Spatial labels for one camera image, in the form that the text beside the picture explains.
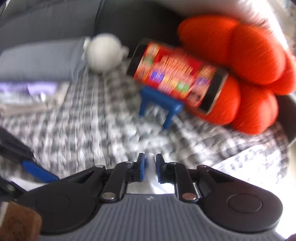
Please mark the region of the white garment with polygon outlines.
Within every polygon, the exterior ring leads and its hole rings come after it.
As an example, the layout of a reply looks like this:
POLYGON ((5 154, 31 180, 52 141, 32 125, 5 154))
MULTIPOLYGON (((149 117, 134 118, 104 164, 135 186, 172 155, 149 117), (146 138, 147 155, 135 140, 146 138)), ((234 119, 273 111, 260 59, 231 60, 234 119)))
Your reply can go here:
POLYGON ((156 158, 152 153, 145 155, 144 180, 128 184, 126 193, 128 194, 174 194, 173 184, 160 184, 157 176, 156 158))

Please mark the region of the brown sleeve cuff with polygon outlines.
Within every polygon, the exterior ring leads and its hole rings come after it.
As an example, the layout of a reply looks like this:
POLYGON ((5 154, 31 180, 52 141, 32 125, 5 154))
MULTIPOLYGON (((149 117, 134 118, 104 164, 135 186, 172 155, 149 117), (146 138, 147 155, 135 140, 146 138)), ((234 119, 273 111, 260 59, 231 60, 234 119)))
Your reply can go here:
POLYGON ((41 227, 42 218, 33 209, 1 202, 1 240, 38 240, 41 227))

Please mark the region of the grey checked quilt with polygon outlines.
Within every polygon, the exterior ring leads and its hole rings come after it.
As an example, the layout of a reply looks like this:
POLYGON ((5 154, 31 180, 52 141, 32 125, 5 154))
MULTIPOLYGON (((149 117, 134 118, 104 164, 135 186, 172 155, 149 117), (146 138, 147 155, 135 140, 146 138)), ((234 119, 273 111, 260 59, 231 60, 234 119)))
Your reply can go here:
POLYGON ((2 117, 1 126, 60 178, 96 164, 113 168, 139 153, 160 153, 188 168, 211 166, 267 190, 286 175, 290 152, 279 123, 250 136, 183 110, 164 130, 162 108, 150 104, 139 116, 140 86, 126 76, 126 68, 122 64, 102 77, 85 74, 70 85, 59 109, 2 117))

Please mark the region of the blue phone stand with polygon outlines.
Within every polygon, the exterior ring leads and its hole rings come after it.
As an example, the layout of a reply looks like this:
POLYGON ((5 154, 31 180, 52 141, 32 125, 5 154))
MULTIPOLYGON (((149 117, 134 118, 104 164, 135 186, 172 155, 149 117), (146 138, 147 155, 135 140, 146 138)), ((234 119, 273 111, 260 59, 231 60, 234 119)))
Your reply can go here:
POLYGON ((170 127, 173 116, 178 114, 184 106, 182 102, 147 86, 141 89, 140 97, 142 99, 139 109, 140 116, 144 116, 145 109, 149 103, 153 103, 168 111, 163 129, 168 129, 170 127))

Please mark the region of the smartphone on stand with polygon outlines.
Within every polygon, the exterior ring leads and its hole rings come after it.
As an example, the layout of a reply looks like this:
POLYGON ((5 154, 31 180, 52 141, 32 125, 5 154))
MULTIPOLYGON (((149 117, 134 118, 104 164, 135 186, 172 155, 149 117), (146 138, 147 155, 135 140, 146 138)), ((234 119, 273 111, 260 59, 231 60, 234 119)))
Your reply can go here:
POLYGON ((213 109, 228 77, 222 68, 151 39, 140 41, 127 74, 205 114, 213 109))

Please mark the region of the grey folded cloth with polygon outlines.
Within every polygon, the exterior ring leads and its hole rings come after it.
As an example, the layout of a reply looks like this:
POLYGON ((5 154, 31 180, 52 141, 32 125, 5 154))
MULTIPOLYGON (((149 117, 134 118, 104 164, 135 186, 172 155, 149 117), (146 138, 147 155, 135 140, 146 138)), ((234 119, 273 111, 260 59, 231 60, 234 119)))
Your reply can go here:
POLYGON ((1 53, 1 82, 76 81, 86 37, 18 45, 1 53))

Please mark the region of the white plush toy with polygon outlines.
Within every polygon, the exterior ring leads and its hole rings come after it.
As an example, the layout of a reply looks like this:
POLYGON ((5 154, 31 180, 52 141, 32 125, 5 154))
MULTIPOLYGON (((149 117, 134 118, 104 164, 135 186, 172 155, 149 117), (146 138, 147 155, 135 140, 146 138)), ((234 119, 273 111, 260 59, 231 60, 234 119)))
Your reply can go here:
POLYGON ((109 33, 99 34, 93 38, 86 37, 83 50, 88 68, 99 74, 118 67, 130 52, 118 37, 109 33))

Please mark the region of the orange flower cushion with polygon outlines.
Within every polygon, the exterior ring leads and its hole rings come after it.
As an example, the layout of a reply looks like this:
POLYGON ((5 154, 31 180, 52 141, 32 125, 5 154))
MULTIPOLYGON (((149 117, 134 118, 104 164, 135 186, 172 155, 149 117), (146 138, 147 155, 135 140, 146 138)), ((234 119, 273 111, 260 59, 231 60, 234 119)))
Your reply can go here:
POLYGON ((229 75, 210 113, 189 108, 216 125, 257 135, 278 116, 278 95, 295 91, 295 56, 263 27, 221 15, 185 19, 178 27, 184 48, 229 75))

